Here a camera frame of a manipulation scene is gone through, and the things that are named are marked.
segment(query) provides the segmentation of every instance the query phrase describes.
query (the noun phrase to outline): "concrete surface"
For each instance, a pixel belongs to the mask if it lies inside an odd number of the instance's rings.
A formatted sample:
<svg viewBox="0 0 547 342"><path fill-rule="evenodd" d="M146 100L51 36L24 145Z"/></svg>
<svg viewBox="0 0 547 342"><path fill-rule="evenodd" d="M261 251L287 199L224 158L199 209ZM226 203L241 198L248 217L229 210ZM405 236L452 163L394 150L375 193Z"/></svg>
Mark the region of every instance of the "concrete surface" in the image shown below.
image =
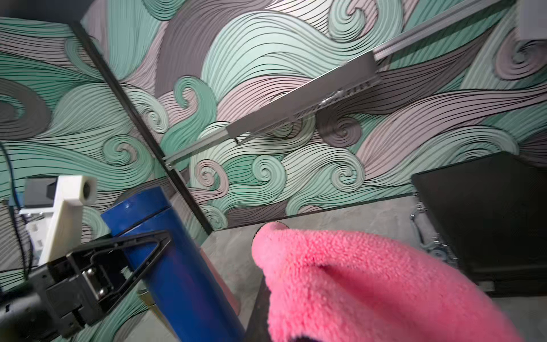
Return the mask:
<svg viewBox="0 0 547 342"><path fill-rule="evenodd" d="M366 231L400 240L418 248L409 216L415 208L412 197L403 197L313 213L281 220L294 229ZM425 215L417 218L426 241L433 228ZM251 245L262 224L216 231L202 245L203 250L236 298L241 302L239 318L247 327L262 272L254 264ZM514 322L527 342L547 342L547 297L497 298L494 300ZM163 325L147 313L126 341L176 341Z"/></svg>

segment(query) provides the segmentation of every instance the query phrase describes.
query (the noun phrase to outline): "blue bottle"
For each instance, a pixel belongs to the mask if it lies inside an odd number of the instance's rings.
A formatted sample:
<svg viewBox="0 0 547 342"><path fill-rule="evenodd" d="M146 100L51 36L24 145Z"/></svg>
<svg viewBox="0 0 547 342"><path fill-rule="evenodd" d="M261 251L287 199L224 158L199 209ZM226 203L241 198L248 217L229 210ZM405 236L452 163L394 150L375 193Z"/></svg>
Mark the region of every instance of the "blue bottle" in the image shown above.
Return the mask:
<svg viewBox="0 0 547 342"><path fill-rule="evenodd" d="M113 236L168 230L171 245L144 276L161 312L182 342L241 341L244 330L197 246L160 187L140 192L102 214ZM133 269L153 246L125 251Z"/></svg>

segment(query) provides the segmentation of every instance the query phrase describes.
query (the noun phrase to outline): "wave pattern wallpaper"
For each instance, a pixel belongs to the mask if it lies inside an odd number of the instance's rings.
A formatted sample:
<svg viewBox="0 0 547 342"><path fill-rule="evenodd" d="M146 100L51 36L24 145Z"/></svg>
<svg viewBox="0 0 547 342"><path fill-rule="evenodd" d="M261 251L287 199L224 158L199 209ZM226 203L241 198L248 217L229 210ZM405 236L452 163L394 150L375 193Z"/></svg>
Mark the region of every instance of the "wave pattern wallpaper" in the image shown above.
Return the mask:
<svg viewBox="0 0 547 342"><path fill-rule="evenodd" d="M96 0L82 23L170 154L458 2ZM547 44L518 42L514 23L502 1L379 61L380 85L177 167L215 229L406 194L415 172L502 150L547 167ZM156 185L206 237L66 25L0 19L0 139L19 191L29 176L98 178L84 241L108 232L101 212ZM3 161L0 177L6 198ZM4 240L5 287L21 272ZM145 309L132 293L76 340L111 341Z"/></svg>

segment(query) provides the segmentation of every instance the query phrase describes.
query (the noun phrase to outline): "gray swirl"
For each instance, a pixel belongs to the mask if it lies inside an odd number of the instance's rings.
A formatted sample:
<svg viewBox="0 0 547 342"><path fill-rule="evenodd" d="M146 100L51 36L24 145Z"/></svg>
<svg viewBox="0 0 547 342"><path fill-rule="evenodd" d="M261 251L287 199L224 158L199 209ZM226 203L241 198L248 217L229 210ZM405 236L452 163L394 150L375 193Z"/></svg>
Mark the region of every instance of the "gray swirl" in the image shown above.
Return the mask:
<svg viewBox="0 0 547 342"><path fill-rule="evenodd" d="M17 82L0 78L0 94L11 96L25 106L25 114L21 118L13 116L8 106L0 108L0 139L32 138L48 129L51 111L35 91Z"/></svg>
<svg viewBox="0 0 547 342"><path fill-rule="evenodd" d="M517 80L538 72L547 63L547 42L531 40L519 43L513 29L496 55L496 74L506 80Z"/></svg>

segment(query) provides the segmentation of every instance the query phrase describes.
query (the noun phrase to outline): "black panel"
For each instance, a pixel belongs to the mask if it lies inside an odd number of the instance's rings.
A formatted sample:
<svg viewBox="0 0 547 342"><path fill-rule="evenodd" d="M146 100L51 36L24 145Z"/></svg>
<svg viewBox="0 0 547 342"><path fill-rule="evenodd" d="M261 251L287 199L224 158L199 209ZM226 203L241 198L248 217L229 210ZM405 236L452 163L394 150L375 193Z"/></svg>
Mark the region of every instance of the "black panel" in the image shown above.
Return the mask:
<svg viewBox="0 0 547 342"><path fill-rule="evenodd" d="M476 279L547 276L547 176L507 152L412 176L427 215Z"/></svg>

